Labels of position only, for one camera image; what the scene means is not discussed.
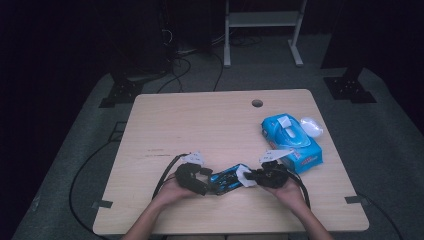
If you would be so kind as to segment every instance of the wire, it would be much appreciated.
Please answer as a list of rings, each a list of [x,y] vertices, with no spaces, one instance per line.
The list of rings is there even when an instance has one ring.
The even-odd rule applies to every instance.
[[[173,39],[173,35],[172,35],[172,32],[171,31],[169,31],[168,29],[162,29],[162,33],[163,32],[167,32],[167,33],[169,33],[169,40],[168,40],[168,43],[164,43],[166,46],[168,46],[169,44],[171,44],[171,42],[172,42],[172,39]]]
[[[184,92],[184,90],[183,90],[183,84],[181,83],[180,77],[178,77],[178,76],[175,74],[175,69],[174,69],[174,68],[172,68],[171,73],[172,73],[172,75],[173,75],[175,78],[177,78],[178,84],[180,85],[180,90],[179,90],[178,92]]]
[[[75,220],[77,220],[77,222],[88,232],[94,234],[95,236],[101,238],[101,239],[105,239],[105,240],[109,240],[108,238],[104,237],[104,236],[100,236],[98,234],[96,234],[91,228],[89,228],[87,225],[85,225],[81,219],[78,217],[78,215],[76,214],[74,207],[72,205],[72,192],[75,186],[75,182],[79,176],[79,174],[81,173],[81,171],[84,169],[84,167],[87,165],[87,163],[90,162],[91,159],[93,159],[93,157],[99,153],[101,150],[103,150],[105,147],[107,147],[110,143],[112,142],[116,142],[117,139],[120,139],[122,137],[122,135],[119,135],[111,140],[109,140],[107,143],[103,144],[101,147],[99,147],[96,151],[94,151],[85,161],[84,163],[80,166],[80,168],[78,169],[77,174],[74,176],[74,179],[72,180],[72,184],[71,184],[71,188],[69,190],[69,197],[68,197],[68,202],[69,202],[69,208],[71,210],[72,215],[74,216]]]
[[[188,154],[180,154],[178,156],[176,156],[174,159],[172,159],[171,163],[169,163],[168,167],[166,167],[165,171],[163,172],[162,176],[159,179],[158,184],[156,185],[155,191],[153,192],[152,195],[152,199],[156,197],[156,195],[158,194],[160,188],[162,187],[163,183],[165,182],[165,178],[166,176],[168,176],[169,171],[171,170],[171,168],[175,165],[175,163],[184,156],[187,156]]]
[[[302,189],[303,197],[305,198],[305,203],[308,206],[308,208],[311,209],[311,202],[309,200],[308,189],[306,189],[306,186],[305,186],[305,184],[303,184],[300,176],[297,173],[290,172],[289,170],[283,171],[283,170],[277,169],[277,168],[273,168],[272,170],[287,174],[291,179],[293,179],[299,185],[299,187]]]
[[[230,40],[230,44],[231,44],[232,47],[238,47],[238,48],[251,47],[255,44],[259,44],[259,43],[262,42],[261,36],[256,36],[256,37],[258,38],[258,40],[255,40],[254,37],[246,37],[246,36],[233,37]]]
[[[166,87],[166,85],[168,85],[168,84],[170,84],[171,82],[173,82],[173,81],[175,81],[175,80],[178,80],[178,81],[180,81],[180,77],[182,77],[182,76],[184,76],[186,73],[188,73],[189,71],[190,71],[190,69],[191,69],[191,63],[190,63],[190,61],[188,61],[187,59],[184,59],[184,58],[178,58],[179,60],[183,60],[184,62],[186,62],[187,64],[188,64],[188,68],[182,73],[182,74],[180,74],[180,75],[177,75],[177,76],[175,76],[174,78],[172,78],[171,80],[169,80],[169,81],[167,81],[166,83],[164,83],[160,88],[159,88],[159,90],[157,90],[157,92],[156,93],[160,93],[160,91],[162,91],[162,89],[163,88],[165,88]]]
[[[359,196],[367,199],[372,205],[374,205],[384,215],[384,217],[386,217],[386,219],[390,222],[392,227],[395,229],[396,234],[398,235],[399,239],[403,240],[403,236],[402,236],[401,232],[399,231],[399,228],[396,226],[395,222],[390,218],[390,216],[380,206],[378,206],[377,203],[374,200],[369,198],[367,195],[360,193],[358,191],[356,191],[356,193]]]
[[[219,72],[218,79],[216,80],[215,86],[213,87],[213,90],[212,90],[212,92],[215,92],[216,87],[218,86],[218,83],[221,80],[222,72],[224,71],[224,63],[222,62],[222,59],[216,53],[213,53],[213,55],[215,55],[215,57],[218,58],[218,60],[220,62],[220,66],[221,66],[221,70]]]

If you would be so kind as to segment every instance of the gray carpet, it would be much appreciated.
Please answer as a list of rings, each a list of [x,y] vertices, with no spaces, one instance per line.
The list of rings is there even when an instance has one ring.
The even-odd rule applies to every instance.
[[[305,65],[297,68],[287,46],[289,36],[264,37],[259,44],[232,50],[232,66],[223,70],[216,91],[265,89],[309,89],[322,113],[354,188],[372,199],[398,226],[404,239],[424,236],[424,138],[390,95],[384,82],[369,70],[360,75],[364,88],[377,103],[352,104],[334,100],[323,77],[340,76],[344,69],[321,70],[330,36],[299,37],[299,51]],[[215,52],[222,58],[223,48]],[[185,57],[190,71],[180,78],[184,92],[212,91],[221,66],[215,55]],[[175,73],[187,63],[175,62]],[[143,93],[152,94],[168,75],[145,84]],[[68,197],[74,176],[97,149],[108,142],[118,121],[127,121],[131,104],[99,108],[113,85],[110,75],[98,81],[63,142],[34,203],[22,220],[14,239],[99,239],[72,216]],[[177,81],[161,92],[178,92]],[[93,203],[103,194],[119,142],[105,145],[83,167],[77,178],[72,203],[81,222],[92,227],[97,210]],[[378,210],[364,206],[370,227],[364,232],[332,233],[336,239],[399,239],[394,228]],[[108,236],[117,239],[119,236]],[[304,233],[291,239],[306,239]]]

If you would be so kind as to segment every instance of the forearm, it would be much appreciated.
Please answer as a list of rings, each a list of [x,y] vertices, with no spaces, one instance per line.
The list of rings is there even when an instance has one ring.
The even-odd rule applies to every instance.
[[[122,238],[123,240],[147,240],[153,231],[159,214],[165,207],[152,202]]]
[[[333,237],[316,218],[312,211],[306,206],[303,208],[293,209],[293,214],[299,218],[300,222],[305,227],[306,232],[311,240],[332,240]]]

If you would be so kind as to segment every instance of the blue package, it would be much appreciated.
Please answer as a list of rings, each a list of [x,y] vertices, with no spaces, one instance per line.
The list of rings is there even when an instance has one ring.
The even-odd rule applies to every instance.
[[[265,118],[262,122],[262,135],[273,149],[293,151],[280,160],[298,174],[323,163],[321,147],[289,114]]]

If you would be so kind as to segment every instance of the white metal frame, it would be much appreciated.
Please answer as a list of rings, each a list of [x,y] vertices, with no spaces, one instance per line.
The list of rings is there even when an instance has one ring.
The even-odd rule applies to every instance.
[[[285,12],[230,12],[230,0],[226,1],[225,6],[225,45],[224,45],[224,66],[231,66],[230,55],[230,28],[232,27],[276,27],[276,26],[294,26],[293,39],[288,40],[296,66],[303,66],[302,58],[297,50],[297,39],[299,37],[300,27],[307,0],[302,0],[299,11]]]

